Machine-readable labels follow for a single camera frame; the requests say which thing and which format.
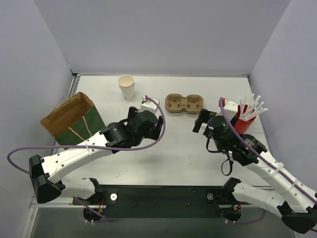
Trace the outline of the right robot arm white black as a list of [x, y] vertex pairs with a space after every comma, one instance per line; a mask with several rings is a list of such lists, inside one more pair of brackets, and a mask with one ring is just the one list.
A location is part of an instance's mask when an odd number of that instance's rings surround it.
[[238, 178], [229, 178], [222, 187], [235, 200], [269, 211], [291, 230], [305, 234], [317, 225], [317, 193], [292, 176], [284, 164], [276, 161], [266, 147], [249, 134], [232, 131], [222, 115], [201, 109], [193, 132], [206, 124], [204, 136], [213, 141], [215, 153], [227, 156], [229, 168], [234, 162], [256, 173], [272, 188], [263, 190], [248, 185]]

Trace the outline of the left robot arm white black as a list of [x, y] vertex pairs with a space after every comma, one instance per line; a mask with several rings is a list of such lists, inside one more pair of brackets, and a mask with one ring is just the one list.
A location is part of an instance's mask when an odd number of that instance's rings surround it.
[[157, 141], [162, 126], [162, 116], [130, 107], [126, 119], [110, 123], [77, 148], [43, 158], [31, 157], [29, 173], [37, 202], [43, 204], [59, 196], [70, 196], [90, 204], [99, 203], [104, 193], [95, 178], [71, 178], [69, 174], [96, 159], [138, 146], [143, 139]]

